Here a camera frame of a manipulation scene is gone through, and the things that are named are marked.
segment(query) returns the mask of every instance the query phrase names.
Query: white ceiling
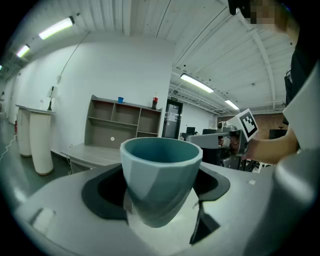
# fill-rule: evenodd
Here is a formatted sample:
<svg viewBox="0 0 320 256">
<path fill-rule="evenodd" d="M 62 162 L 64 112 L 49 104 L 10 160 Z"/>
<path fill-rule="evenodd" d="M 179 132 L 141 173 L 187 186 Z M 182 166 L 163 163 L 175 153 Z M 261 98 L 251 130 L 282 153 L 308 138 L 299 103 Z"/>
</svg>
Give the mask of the white ceiling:
<svg viewBox="0 0 320 256">
<path fill-rule="evenodd" d="M 240 109 L 257 113 L 282 109 L 286 99 L 284 76 L 294 46 L 288 36 L 257 30 L 240 14 L 231 16 L 226 0 L 43 0 L 9 43 L 0 75 L 10 77 L 23 62 L 14 53 L 24 44 L 32 54 L 84 31 L 118 32 L 157 37 L 175 43 L 169 95 L 217 115 Z M 38 33 L 73 16 L 75 25 L 46 40 Z M 214 92 L 208 93 L 180 79 L 186 72 Z"/>
</svg>

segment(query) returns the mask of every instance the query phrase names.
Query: doorway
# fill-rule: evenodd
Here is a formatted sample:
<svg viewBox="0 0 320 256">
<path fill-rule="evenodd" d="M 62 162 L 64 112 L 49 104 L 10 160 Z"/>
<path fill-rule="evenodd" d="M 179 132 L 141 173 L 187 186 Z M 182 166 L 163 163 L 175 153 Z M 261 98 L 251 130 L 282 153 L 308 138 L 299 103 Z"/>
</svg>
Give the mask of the doorway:
<svg viewBox="0 0 320 256">
<path fill-rule="evenodd" d="M 162 130 L 163 138 L 178 139 L 183 104 L 171 99 L 166 102 L 165 116 Z"/>
</svg>

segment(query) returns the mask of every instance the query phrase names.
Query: brick wall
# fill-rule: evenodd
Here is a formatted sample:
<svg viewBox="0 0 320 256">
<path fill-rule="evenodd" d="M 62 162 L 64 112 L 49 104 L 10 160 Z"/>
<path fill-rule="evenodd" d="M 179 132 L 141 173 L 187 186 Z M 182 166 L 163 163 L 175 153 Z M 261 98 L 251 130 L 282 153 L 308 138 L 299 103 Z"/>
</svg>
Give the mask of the brick wall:
<svg viewBox="0 0 320 256">
<path fill-rule="evenodd" d="M 256 139 L 269 139 L 269 130 L 270 129 L 282 129 L 287 130 L 288 126 L 283 122 L 284 115 L 282 113 L 279 114 L 255 114 L 253 115 L 258 125 L 259 132 L 255 136 Z M 232 116 L 223 116 L 218 117 L 218 123 L 221 121 L 228 121 Z"/>
</svg>

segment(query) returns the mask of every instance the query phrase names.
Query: cup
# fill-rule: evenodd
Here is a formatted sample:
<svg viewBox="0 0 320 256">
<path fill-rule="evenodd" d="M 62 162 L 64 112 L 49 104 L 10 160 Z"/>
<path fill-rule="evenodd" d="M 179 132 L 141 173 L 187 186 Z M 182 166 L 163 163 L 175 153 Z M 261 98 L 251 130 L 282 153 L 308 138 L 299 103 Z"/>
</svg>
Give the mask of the cup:
<svg viewBox="0 0 320 256">
<path fill-rule="evenodd" d="M 142 222 L 165 226 L 193 187 L 202 149 L 178 139 L 143 137 L 123 142 L 120 155 L 127 191 Z"/>
</svg>

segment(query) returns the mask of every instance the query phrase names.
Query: gray shelf unit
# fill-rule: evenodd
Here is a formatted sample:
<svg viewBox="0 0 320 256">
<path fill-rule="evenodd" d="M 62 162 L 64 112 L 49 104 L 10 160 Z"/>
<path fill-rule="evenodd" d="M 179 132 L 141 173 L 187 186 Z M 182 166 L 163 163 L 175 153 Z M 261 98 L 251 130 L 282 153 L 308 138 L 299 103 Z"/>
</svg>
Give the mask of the gray shelf unit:
<svg viewBox="0 0 320 256">
<path fill-rule="evenodd" d="M 126 140 L 158 137 L 162 109 L 91 96 L 84 144 L 119 149 Z"/>
</svg>

